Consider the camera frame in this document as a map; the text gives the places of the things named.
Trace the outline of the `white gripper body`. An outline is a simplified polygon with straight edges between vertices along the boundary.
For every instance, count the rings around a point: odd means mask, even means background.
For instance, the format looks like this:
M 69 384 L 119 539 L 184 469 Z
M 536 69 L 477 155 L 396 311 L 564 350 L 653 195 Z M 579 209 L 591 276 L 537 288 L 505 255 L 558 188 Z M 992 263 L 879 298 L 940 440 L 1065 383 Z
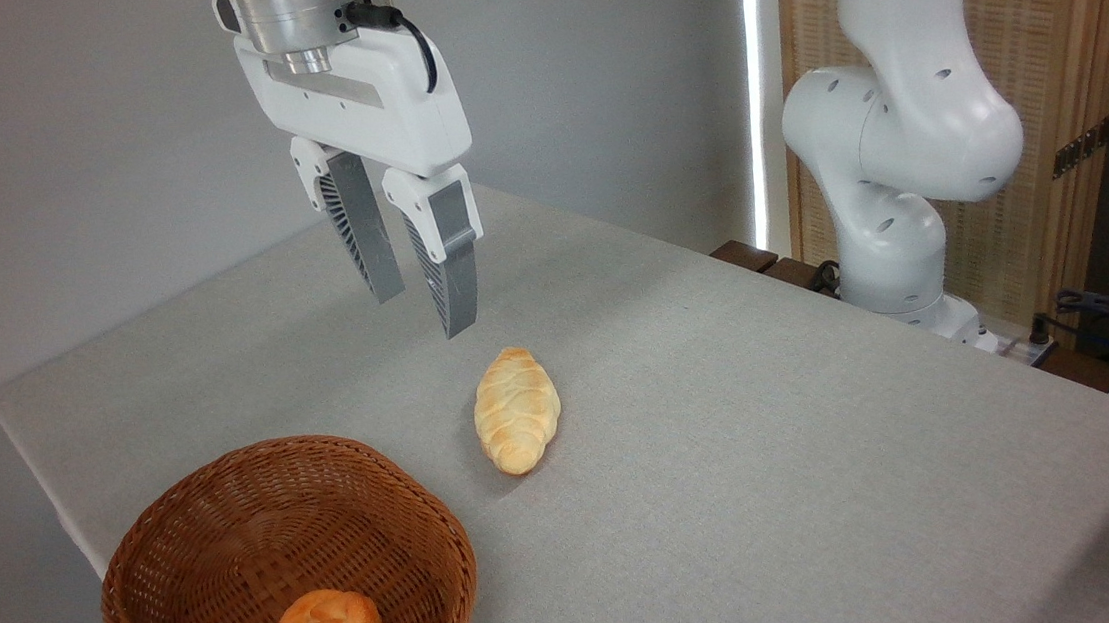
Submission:
M 428 76 L 411 33 L 362 30 L 330 49 L 330 69 L 291 73 L 267 61 L 245 37 L 234 39 L 241 68 L 273 125 L 431 177 L 450 168 L 472 146 L 449 67 L 435 49 L 437 84 Z

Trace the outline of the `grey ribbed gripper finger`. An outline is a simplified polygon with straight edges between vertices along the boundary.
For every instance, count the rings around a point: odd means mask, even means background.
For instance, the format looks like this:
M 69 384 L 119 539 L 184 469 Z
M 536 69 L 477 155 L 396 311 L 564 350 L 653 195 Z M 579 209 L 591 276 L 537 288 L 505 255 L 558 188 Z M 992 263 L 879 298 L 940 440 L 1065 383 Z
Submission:
M 311 205 L 330 218 L 365 285 L 380 304 L 398 296 L 401 272 L 363 159 L 311 139 L 291 140 L 289 156 Z
M 447 339 L 476 321 L 474 245 L 484 236 L 465 168 L 450 167 L 431 178 L 390 167 L 381 177 L 385 197 L 405 218 Z

